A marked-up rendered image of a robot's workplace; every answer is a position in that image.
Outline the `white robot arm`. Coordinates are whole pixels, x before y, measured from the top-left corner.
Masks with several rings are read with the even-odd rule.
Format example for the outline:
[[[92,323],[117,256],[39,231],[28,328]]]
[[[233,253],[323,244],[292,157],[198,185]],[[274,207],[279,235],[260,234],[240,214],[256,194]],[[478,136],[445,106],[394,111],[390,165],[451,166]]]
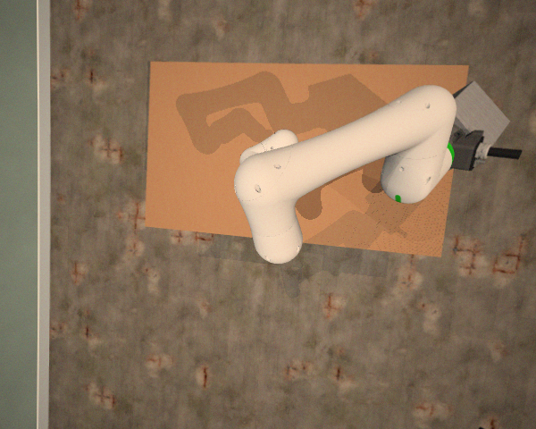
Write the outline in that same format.
[[[297,201],[383,157],[383,191],[397,202],[413,204],[426,198],[449,168],[472,171],[488,156],[519,159],[522,154],[523,150],[483,143],[484,130],[465,135],[454,124],[455,118],[451,93],[424,85],[311,139],[298,142],[293,131],[278,130],[246,149],[239,159],[234,189],[257,253],[273,264],[295,258],[303,244]]]

